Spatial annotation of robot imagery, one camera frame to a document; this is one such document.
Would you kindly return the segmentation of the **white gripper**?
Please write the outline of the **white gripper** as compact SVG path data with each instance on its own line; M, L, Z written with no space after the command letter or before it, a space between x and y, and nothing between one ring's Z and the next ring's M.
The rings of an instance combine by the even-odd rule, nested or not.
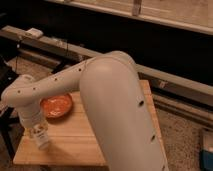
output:
M46 122L46 119L41 111L38 113L20 113L19 114L20 122L21 125L25 129L30 129L29 130L29 137L34 138L36 134L35 129L31 129L36 125L39 125L39 128L42 131L47 131L48 130L48 123Z

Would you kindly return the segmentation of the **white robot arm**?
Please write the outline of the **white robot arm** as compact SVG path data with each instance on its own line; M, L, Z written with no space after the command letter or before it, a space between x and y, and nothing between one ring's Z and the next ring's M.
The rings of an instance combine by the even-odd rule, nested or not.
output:
M39 81L21 75L1 100L30 128L44 118L41 99L72 91L80 93L110 171L169 171L136 63L125 52L98 55Z

